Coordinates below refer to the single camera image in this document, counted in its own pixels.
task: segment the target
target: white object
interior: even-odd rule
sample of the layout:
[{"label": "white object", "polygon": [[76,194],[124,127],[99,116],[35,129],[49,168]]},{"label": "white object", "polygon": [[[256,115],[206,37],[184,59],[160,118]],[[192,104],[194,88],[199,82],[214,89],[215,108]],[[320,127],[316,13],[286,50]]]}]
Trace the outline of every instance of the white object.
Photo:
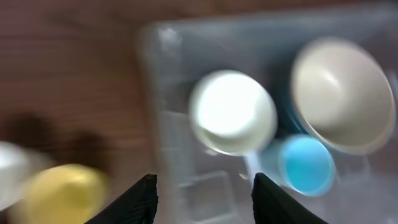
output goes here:
[{"label": "white object", "polygon": [[210,149],[240,156],[268,144],[275,135],[275,104],[251,77],[233,70],[213,72],[199,81],[190,98],[197,138]]},{"label": "white object", "polygon": [[16,145],[0,142],[0,211],[19,201],[29,174],[28,155]]},{"label": "white object", "polygon": [[389,82],[372,56],[352,42],[330,37],[308,44],[296,59],[290,84],[298,119],[337,150],[373,152],[394,130]]}]

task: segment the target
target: gray container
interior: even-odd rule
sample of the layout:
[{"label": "gray container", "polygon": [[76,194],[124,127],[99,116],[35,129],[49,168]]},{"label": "gray container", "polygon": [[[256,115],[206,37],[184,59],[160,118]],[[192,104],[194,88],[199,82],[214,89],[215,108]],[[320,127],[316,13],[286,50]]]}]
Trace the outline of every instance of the gray container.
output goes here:
[{"label": "gray container", "polygon": [[[251,182],[257,154],[214,153],[195,139],[187,116],[194,84],[220,69],[244,72],[270,94],[307,42],[335,36],[356,42],[381,64],[398,92],[398,6],[378,4],[155,24],[143,35],[160,137],[160,175],[167,175],[172,223],[254,223]],[[321,197],[288,191],[328,223],[398,223],[398,136],[368,156],[331,151],[333,188]]]}]

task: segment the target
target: brown wooden surface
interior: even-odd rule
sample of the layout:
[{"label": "brown wooden surface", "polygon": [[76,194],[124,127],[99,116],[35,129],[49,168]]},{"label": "brown wooden surface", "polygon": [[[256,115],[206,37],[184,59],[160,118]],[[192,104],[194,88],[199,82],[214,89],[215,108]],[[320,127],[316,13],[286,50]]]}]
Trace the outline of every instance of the brown wooden surface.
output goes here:
[{"label": "brown wooden surface", "polygon": [[135,50],[140,28],[163,19],[350,1],[3,0],[0,140],[46,151],[59,163],[104,169],[110,202],[157,172]]}]

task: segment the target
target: yellow cup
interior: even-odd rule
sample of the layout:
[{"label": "yellow cup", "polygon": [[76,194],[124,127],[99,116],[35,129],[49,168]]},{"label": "yellow cup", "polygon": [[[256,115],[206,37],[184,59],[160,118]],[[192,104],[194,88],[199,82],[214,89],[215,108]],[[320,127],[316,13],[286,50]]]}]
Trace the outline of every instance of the yellow cup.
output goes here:
[{"label": "yellow cup", "polygon": [[96,215],[105,195],[104,175],[94,169],[77,164],[47,169],[26,183],[16,222],[82,224]]}]

